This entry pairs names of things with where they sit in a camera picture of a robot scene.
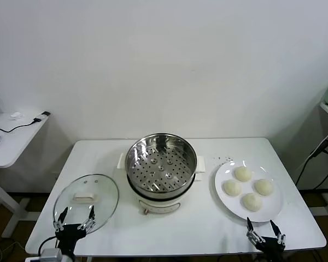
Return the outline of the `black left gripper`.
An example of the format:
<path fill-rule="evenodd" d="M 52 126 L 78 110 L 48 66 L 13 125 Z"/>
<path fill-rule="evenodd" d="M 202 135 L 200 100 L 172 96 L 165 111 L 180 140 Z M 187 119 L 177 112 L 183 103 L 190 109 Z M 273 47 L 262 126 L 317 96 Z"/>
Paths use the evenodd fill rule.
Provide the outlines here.
<path fill-rule="evenodd" d="M 54 220 L 53 225 L 55 228 L 55 235 L 58 239 L 57 247 L 61 250 L 63 255 L 74 256 L 74 249 L 77 242 L 86 236 L 86 231 L 90 231 L 95 222 L 95 208 L 90 206 L 90 213 L 88 219 L 81 224 L 67 224 L 63 226 L 63 222 L 68 212 L 66 207 L 58 216 L 57 220 Z"/>

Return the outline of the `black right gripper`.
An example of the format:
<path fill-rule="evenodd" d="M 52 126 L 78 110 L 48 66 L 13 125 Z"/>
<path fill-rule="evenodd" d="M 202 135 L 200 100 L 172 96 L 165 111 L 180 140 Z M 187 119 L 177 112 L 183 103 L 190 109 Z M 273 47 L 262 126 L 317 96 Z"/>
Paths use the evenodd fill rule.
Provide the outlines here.
<path fill-rule="evenodd" d="M 276 238 L 259 236 L 252 225 L 249 217 L 247 218 L 247 237 L 251 243 L 256 243 L 255 248 L 263 253 L 266 261 L 285 261 L 283 252 L 285 249 L 285 235 L 281 233 L 279 227 L 270 220 L 271 227 Z"/>

